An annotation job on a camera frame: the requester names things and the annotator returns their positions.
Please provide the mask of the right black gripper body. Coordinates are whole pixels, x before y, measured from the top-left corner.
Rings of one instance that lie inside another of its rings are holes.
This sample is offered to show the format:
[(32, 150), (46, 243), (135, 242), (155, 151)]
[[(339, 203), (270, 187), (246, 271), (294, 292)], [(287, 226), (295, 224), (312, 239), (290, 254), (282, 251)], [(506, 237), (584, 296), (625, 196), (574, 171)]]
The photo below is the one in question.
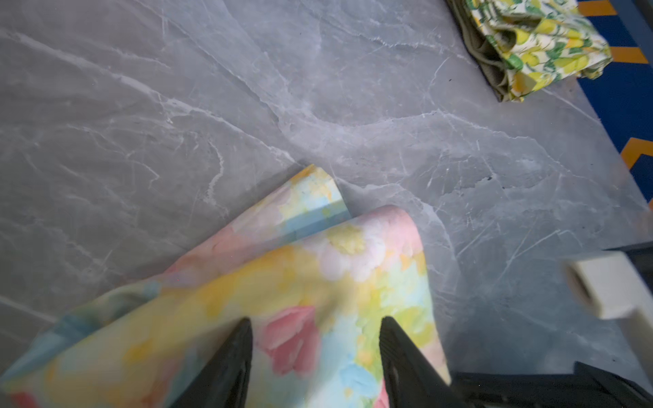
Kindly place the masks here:
[[(624, 251), (652, 292), (652, 244)], [(460, 372), (454, 392), (470, 407), (650, 407), (651, 393), (617, 374), (576, 362), (571, 374), (492, 375)]]

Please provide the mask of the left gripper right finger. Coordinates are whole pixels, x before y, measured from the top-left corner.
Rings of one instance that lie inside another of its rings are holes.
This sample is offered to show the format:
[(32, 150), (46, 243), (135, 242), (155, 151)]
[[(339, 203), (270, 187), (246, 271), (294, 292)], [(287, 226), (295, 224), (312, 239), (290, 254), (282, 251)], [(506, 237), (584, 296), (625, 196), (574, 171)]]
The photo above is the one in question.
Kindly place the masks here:
[(462, 406), (461, 399), (391, 316), (382, 319), (379, 349), (390, 407)]

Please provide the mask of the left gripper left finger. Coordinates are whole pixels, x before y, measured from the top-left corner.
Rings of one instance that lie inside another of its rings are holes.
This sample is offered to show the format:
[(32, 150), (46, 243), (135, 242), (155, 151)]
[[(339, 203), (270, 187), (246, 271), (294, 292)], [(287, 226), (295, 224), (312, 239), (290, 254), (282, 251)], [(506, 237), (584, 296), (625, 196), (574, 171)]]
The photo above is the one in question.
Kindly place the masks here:
[(253, 358), (253, 329), (242, 319), (173, 408), (243, 408)]

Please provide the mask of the pastel floral skirt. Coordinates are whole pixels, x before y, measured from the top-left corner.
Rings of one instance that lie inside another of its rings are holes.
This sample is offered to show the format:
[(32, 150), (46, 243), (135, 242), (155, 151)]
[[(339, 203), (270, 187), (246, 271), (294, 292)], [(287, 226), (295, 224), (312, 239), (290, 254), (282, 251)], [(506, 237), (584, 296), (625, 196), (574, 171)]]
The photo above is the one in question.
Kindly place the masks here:
[(165, 272), (70, 311), (1, 388), (18, 407), (170, 407), (249, 319), (247, 406), (386, 407), (386, 316), (449, 382), (416, 224), (352, 217), (309, 166)]

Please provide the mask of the olive green skirt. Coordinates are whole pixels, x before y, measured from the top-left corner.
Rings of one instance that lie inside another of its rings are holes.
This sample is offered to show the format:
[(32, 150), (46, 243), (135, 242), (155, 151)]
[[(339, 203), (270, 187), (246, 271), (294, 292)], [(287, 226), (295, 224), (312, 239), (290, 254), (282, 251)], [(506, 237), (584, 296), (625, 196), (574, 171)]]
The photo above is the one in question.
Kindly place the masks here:
[(464, 1), (447, 0), (447, 5), (467, 51), (476, 60), (496, 97), (500, 102), (508, 101), (508, 73), (500, 55), (478, 29)]

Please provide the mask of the lemon print skirt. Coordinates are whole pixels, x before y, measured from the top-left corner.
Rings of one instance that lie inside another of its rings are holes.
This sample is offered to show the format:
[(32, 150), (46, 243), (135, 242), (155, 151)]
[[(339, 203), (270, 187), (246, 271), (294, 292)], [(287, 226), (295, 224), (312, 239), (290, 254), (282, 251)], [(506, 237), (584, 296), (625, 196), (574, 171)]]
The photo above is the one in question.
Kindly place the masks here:
[(565, 78), (598, 78), (612, 62), (608, 42), (576, 1), (464, 2), (507, 68), (508, 101)]

